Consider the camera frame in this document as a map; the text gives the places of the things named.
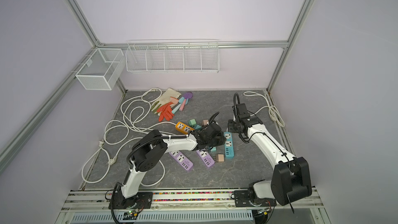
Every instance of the mesh basket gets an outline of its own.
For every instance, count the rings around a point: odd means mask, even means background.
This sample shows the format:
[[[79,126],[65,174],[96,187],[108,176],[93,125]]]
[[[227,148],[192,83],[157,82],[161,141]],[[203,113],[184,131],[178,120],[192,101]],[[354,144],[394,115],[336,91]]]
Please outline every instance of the mesh basket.
[[[219,53],[216,42],[187,44],[134,43],[126,51],[127,71],[152,72],[218,72]]]
[[[125,66],[121,49],[97,48],[76,73],[87,90],[112,90]]]

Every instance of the blue power strip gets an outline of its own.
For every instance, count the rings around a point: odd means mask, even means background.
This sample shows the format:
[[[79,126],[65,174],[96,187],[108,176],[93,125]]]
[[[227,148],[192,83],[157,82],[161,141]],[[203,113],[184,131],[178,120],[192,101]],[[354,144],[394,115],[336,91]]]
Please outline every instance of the blue power strip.
[[[234,157],[234,145],[232,144],[232,133],[224,132],[224,137],[226,137],[226,141],[224,144],[225,156]]]

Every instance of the gray tabletop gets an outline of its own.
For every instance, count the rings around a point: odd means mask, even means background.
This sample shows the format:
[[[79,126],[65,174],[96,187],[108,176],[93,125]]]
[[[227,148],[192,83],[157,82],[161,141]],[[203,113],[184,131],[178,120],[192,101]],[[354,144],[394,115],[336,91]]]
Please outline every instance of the gray tabletop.
[[[260,97],[246,97],[243,96],[244,91],[192,91],[193,98],[189,100],[189,103],[185,106],[182,112],[177,111],[171,122],[177,123],[181,121],[187,123],[190,119],[196,119],[197,122],[201,122],[204,119],[209,119],[210,116],[219,111],[220,114],[216,117],[216,121],[223,131],[226,131],[228,119],[233,118],[232,105],[233,96],[235,92],[239,93],[241,103],[246,103],[246,107],[251,112],[256,112],[260,107],[266,105],[266,101]],[[131,97],[142,95],[144,92],[128,91],[124,99],[127,100]],[[152,100],[159,92],[150,92],[144,97],[146,100]],[[129,108],[127,113],[136,107],[142,106],[148,110],[149,105],[142,101],[134,102]],[[279,140],[279,136],[275,127],[274,122],[269,118],[268,108],[264,108],[257,116],[264,122],[264,125],[268,131]],[[132,114],[132,120],[141,114],[140,109],[136,110]],[[119,109],[116,114],[117,120],[123,121],[123,115]],[[158,115],[149,113],[148,116],[136,124],[137,127],[150,127],[158,123]],[[172,132],[175,134],[181,134],[176,131],[175,126],[172,124],[161,124],[157,126],[157,129],[165,132]],[[127,129],[124,127],[117,127],[108,132],[107,140],[110,143],[120,141],[125,137]],[[134,137],[143,137],[145,134],[139,132],[130,131],[129,136],[126,140]],[[262,154],[260,149],[253,143],[248,144],[242,142],[237,134],[232,134],[233,146],[235,157],[225,159],[223,163],[217,163],[207,168],[198,156],[196,151],[182,151],[182,153],[192,161],[193,168],[187,172],[180,164],[177,163],[169,153],[166,153],[161,158],[165,168],[166,174],[163,180],[155,186],[143,187],[142,189],[179,189],[179,188],[245,188],[251,182],[258,180],[270,180],[272,178],[273,168]],[[113,188],[116,182],[123,182],[128,164],[125,158],[131,151],[131,147],[139,140],[133,140],[125,145],[119,152],[117,162],[110,167],[107,176],[98,183],[87,184],[86,188]],[[105,144],[103,147],[109,152],[112,158],[119,147],[124,143],[121,142],[117,145]],[[224,146],[218,146],[216,152],[212,152],[211,155],[215,156],[216,153],[224,154]],[[89,176],[89,181],[96,181],[100,179],[107,170],[107,157],[104,152],[100,152],[97,160],[94,163],[92,172]],[[148,171],[142,181],[144,184],[152,184],[160,179],[163,174],[163,169],[160,163]]]

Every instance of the red glove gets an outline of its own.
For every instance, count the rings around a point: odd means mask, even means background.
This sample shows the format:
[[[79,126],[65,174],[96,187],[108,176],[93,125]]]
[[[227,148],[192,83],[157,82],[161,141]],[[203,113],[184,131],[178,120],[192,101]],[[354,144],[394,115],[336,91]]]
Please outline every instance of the red glove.
[[[160,112],[159,122],[161,122],[163,120],[163,117],[167,121],[170,121],[173,118],[174,114],[172,113],[172,108],[170,107],[171,104],[172,104],[172,102],[168,102],[167,104],[165,104],[157,109],[156,112]]]

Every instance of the work glove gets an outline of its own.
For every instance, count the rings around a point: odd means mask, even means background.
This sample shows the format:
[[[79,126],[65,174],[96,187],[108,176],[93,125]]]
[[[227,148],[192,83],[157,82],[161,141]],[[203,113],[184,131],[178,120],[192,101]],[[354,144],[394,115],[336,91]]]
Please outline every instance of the work glove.
[[[169,88],[164,92],[153,104],[151,107],[151,111],[153,113],[157,113],[157,109],[168,102],[170,102],[170,97],[178,99],[181,93],[174,91],[173,89]]]
[[[172,108],[170,107],[171,104],[172,102],[168,102],[156,110],[156,112],[160,112],[159,122],[163,120],[163,117],[167,121],[170,121],[173,118],[174,114],[172,113]]]

